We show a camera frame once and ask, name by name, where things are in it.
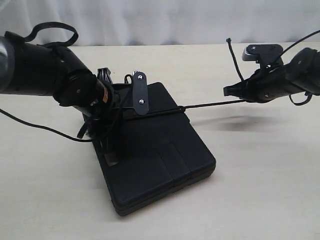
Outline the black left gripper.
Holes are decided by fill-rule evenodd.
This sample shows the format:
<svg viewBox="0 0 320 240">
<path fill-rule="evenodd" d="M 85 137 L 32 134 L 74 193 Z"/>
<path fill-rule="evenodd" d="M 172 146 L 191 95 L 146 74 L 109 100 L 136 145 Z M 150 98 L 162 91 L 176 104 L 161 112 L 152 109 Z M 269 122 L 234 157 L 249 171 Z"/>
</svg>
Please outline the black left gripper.
<svg viewBox="0 0 320 240">
<path fill-rule="evenodd" d="M 97 79 L 104 87 L 103 98 L 99 103 L 97 119 L 84 118 L 86 132 L 92 140 L 94 149 L 103 153 L 107 165 L 117 165 L 125 161 L 127 156 L 121 120 L 115 124 L 108 134 L 108 127 L 121 118 L 125 109 L 132 109 L 134 74 L 124 76 L 122 83 L 114 83 L 108 67 L 97 70 Z"/>
</svg>

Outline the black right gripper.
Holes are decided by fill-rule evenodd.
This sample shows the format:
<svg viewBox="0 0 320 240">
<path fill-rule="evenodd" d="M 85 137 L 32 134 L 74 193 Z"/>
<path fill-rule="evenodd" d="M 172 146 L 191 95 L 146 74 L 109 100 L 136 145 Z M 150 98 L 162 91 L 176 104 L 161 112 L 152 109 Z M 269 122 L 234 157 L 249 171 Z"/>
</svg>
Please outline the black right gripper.
<svg viewBox="0 0 320 240">
<path fill-rule="evenodd" d="M 237 97 L 245 102 L 267 103 L 294 93 L 294 86 L 285 78 L 286 67 L 278 67 L 266 74 L 253 74 L 245 81 L 225 86 L 225 97 Z"/>
</svg>

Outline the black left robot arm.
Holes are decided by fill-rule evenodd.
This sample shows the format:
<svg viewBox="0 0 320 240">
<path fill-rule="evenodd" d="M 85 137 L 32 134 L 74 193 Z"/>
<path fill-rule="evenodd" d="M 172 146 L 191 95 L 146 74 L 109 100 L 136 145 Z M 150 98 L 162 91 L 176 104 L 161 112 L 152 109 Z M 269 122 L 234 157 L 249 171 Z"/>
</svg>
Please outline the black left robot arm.
<svg viewBox="0 0 320 240">
<path fill-rule="evenodd" d="M 50 96 L 59 106 L 80 111 L 84 119 L 75 137 L 44 125 L 28 126 L 79 143 L 85 143 L 88 134 L 110 166 L 120 161 L 114 146 L 116 128 L 130 107 L 134 79 L 128 74 L 123 83 L 113 83 L 107 68 L 94 74 L 67 43 L 32 44 L 30 37 L 10 31 L 0 38 L 1 94 Z"/>
</svg>

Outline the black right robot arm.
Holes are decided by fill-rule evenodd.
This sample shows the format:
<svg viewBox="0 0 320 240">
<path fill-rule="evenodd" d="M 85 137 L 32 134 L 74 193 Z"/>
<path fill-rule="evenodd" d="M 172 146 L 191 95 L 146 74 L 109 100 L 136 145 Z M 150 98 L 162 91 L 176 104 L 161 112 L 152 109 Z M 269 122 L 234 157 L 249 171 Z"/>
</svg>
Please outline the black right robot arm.
<svg viewBox="0 0 320 240">
<path fill-rule="evenodd" d="M 249 78 L 223 88 L 225 97 L 260 104 L 303 92 L 320 94 L 320 52 L 309 47 L 287 64 L 257 69 Z"/>
</svg>

